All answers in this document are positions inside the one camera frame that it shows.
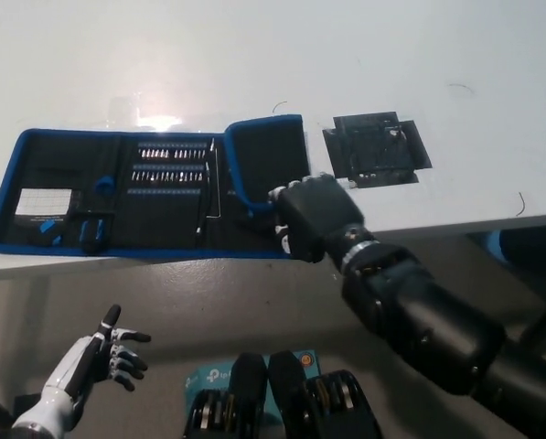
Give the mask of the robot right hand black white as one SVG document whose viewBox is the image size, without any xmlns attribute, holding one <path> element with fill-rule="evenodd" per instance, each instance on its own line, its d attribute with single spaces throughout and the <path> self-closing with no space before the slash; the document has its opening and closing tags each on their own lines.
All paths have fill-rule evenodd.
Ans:
<svg viewBox="0 0 546 439">
<path fill-rule="evenodd" d="M 282 244 L 297 260 L 320 262 L 327 256 L 340 268 L 352 248 L 373 240 L 358 206 L 329 174 L 277 187 L 269 200 Z"/>
</svg>

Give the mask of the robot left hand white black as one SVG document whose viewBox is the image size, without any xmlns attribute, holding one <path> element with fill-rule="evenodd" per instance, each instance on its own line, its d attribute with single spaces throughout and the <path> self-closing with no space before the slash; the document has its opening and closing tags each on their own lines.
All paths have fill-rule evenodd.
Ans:
<svg viewBox="0 0 546 439">
<path fill-rule="evenodd" d="M 151 337 L 116 326 L 121 311 L 119 305 L 112 305 L 97 329 L 73 344 L 49 375 L 44 391 L 62 391 L 74 403 L 85 401 L 94 384 L 107 380 L 134 391 L 134 383 L 145 377 L 148 366 L 123 343 L 148 343 Z"/>
</svg>

